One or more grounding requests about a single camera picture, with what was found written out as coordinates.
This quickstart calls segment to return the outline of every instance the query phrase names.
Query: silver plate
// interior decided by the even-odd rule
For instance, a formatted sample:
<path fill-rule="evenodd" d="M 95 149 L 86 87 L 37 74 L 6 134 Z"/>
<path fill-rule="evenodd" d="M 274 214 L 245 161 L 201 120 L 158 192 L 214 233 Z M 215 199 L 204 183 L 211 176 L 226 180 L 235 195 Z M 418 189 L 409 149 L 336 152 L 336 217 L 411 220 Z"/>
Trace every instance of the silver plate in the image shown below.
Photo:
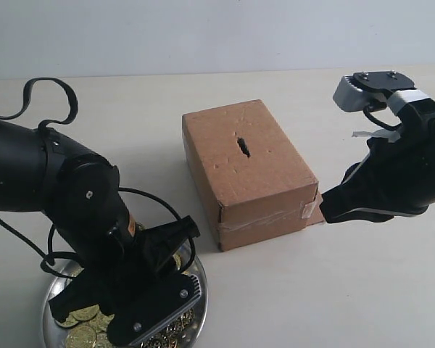
<path fill-rule="evenodd" d="M 190 249 L 183 245 L 178 250 L 181 256 L 182 262 L 186 262 L 190 257 Z M 71 272 L 78 268 L 78 264 L 69 261 L 61 270 L 61 273 L 69 275 Z M 191 325 L 183 331 L 182 336 L 178 337 L 177 348 L 190 348 L 194 345 L 198 335 L 200 334 L 204 319 L 206 318 L 208 307 L 208 288 L 207 279 L 204 273 L 203 265 L 195 257 L 195 261 L 192 266 L 187 270 L 190 274 L 194 274 L 198 277 L 202 286 L 202 298 L 194 306 L 195 317 Z M 66 278 L 54 277 L 51 282 L 49 290 L 46 293 L 45 300 L 42 307 L 42 332 L 41 332 L 41 346 L 44 348 L 65 348 L 67 329 L 60 328 L 51 316 L 49 300 L 58 295 L 66 286 Z"/>

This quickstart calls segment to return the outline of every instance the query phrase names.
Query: screw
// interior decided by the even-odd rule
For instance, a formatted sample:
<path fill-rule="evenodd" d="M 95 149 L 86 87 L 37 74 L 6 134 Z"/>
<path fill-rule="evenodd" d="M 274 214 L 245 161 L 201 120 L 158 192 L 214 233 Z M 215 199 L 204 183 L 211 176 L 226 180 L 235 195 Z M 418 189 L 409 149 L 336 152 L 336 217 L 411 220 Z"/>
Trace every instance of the screw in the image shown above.
<path fill-rule="evenodd" d="M 139 332 L 141 329 L 142 329 L 142 324 L 140 324 L 140 323 L 133 324 L 133 330 L 135 332 Z"/>
<path fill-rule="evenodd" d="M 362 73 L 360 73 L 360 78 L 367 81 L 367 80 L 369 80 L 368 75 L 369 75 L 369 72 L 362 72 Z"/>
<path fill-rule="evenodd" d="M 398 79 L 397 78 L 397 72 L 392 70 L 387 74 L 390 78 L 394 78 L 395 80 Z"/>

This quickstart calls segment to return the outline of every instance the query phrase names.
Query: pile of coins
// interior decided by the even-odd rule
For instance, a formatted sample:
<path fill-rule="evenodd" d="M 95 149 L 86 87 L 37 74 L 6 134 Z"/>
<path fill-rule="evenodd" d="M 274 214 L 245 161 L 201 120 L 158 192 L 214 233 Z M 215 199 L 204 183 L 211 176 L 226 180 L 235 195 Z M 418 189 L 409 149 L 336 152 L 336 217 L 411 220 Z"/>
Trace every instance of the pile of coins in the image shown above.
<path fill-rule="evenodd" d="M 174 260 L 177 269 L 180 269 L 181 257 L 176 254 Z M 82 270 L 78 268 L 70 275 L 76 277 Z M 104 315 L 99 306 L 95 305 L 71 312 L 63 323 L 56 322 L 58 326 L 69 330 L 66 348 L 114 348 L 107 338 L 107 328 L 114 317 L 114 315 Z M 190 309 L 164 330 L 142 343 L 139 348 L 180 348 L 178 339 L 182 337 L 193 319 L 194 310 Z"/>

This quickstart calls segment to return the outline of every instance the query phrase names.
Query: white table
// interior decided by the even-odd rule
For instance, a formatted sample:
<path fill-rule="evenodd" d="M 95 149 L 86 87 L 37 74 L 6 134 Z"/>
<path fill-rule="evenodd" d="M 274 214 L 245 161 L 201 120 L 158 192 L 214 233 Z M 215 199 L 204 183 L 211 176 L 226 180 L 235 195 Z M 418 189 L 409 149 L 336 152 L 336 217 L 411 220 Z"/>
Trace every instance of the white table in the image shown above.
<path fill-rule="evenodd" d="M 409 75 L 435 99 L 435 65 L 386 68 Z M 331 99 L 340 77 L 357 70 L 66 80 L 80 112 L 71 126 L 58 129 L 117 164 L 123 185 L 158 194 L 201 228 L 196 243 L 210 304 L 197 348 L 435 347 L 435 204 L 413 219 L 317 225 L 219 253 L 185 162 L 183 113 L 262 99 L 325 191 L 367 153 L 365 138 L 352 138 L 352 132 L 376 129 Z M 0 81 L 0 114 L 20 108 L 23 83 Z M 19 123 L 34 127 L 66 112 L 62 91 L 40 83 Z M 146 225 L 170 220 L 154 203 L 126 200 Z M 42 215 L 0 216 L 45 247 L 49 221 Z M 65 248 L 61 239 L 57 248 Z M 0 347 L 38 347 L 51 278 L 39 262 L 0 227 Z"/>

